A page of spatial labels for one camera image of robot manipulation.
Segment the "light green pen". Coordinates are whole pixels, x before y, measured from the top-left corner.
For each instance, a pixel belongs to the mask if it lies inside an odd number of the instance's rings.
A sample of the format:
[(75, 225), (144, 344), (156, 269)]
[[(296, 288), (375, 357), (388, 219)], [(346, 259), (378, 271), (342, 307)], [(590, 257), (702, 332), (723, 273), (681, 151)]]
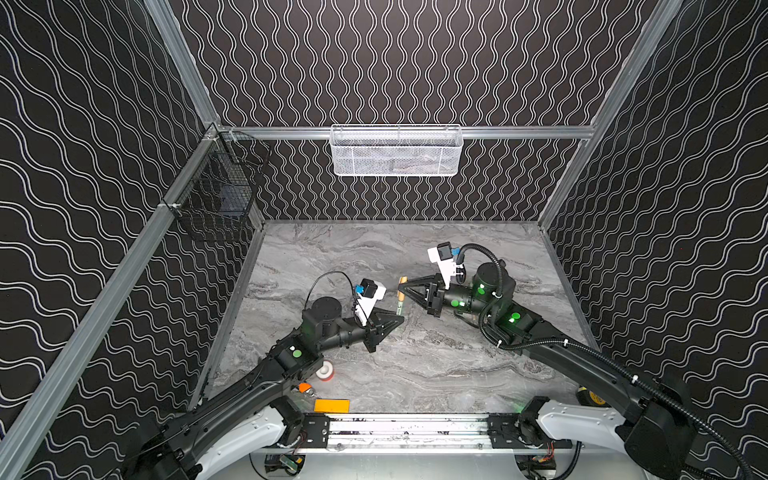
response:
[(404, 303), (405, 303), (405, 294), (400, 291), (400, 286), (408, 281), (407, 276), (402, 276), (399, 278), (398, 282), (398, 292), (397, 292), (397, 315), (403, 315), (404, 312)]

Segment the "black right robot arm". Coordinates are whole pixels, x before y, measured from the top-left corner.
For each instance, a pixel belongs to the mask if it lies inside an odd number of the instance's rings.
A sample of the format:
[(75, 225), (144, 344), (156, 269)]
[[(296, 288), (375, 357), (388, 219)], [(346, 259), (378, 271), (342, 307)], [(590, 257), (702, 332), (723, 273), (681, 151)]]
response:
[(694, 412), (690, 390), (681, 379), (631, 369), (519, 303), (505, 262), (485, 246), (454, 248), (444, 242), (430, 248), (428, 256), (437, 273), (400, 283), (400, 295), (435, 317), (452, 312), (474, 325), (495, 349), (543, 363), (604, 401), (606, 419), (600, 419), (595, 406), (532, 400), (519, 415), (528, 442), (581, 441), (624, 453), (658, 478), (688, 473), (707, 479), (709, 473), (688, 462), (696, 438), (705, 434), (734, 459), (741, 478), (754, 478), (739, 448)]

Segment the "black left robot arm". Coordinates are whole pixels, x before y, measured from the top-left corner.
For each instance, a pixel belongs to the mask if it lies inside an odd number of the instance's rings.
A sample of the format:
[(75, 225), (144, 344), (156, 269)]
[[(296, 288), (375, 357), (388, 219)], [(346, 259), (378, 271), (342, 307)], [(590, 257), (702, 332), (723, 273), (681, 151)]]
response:
[(302, 312), (302, 322), (278, 340), (257, 366), (203, 405), (166, 422), (119, 468), (125, 479), (209, 479), (264, 446), (299, 439), (304, 415), (292, 388), (321, 369), (324, 352), (361, 343), (370, 353), (404, 322), (373, 308), (365, 324), (342, 314), (324, 296)]

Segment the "red white tape roll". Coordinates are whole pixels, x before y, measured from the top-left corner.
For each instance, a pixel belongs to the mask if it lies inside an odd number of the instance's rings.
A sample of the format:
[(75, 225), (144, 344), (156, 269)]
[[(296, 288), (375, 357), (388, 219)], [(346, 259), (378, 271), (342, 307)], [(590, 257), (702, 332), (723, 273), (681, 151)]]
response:
[(330, 381), (334, 374), (335, 368), (328, 360), (324, 360), (321, 367), (315, 372), (316, 377), (323, 382)]

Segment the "yellow card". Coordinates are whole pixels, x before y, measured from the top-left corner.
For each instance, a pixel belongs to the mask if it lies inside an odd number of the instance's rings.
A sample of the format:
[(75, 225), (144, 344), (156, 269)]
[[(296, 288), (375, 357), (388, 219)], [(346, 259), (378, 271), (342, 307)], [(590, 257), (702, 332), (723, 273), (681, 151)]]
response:
[(318, 398), (314, 402), (313, 409), (316, 413), (347, 414), (350, 412), (350, 407), (349, 399)]

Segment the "yellow black tape measure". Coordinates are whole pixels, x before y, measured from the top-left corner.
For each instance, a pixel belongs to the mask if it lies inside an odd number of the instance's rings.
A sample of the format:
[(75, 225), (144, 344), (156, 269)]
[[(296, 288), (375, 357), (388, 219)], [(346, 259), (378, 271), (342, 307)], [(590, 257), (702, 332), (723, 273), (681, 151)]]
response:
[(582, 406), (607, 408), (609, 404), (599, 395), (586, 387), (580, 387), (576, 392), (576, 399)]

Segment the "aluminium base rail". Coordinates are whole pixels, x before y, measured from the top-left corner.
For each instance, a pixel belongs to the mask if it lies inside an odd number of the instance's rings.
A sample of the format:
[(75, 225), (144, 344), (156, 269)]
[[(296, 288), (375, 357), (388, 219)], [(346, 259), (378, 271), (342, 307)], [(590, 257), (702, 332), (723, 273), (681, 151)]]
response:
[(206, 452), (214, 460), (259, 450), (311, 453), (512, 453), (566, 449), (574, 441), (622, 452), (614, 409), (549, 401), (524, 420), (518, 414), (353, 413), (305, 416), (298, 437), (273, 408), (241, 422)]

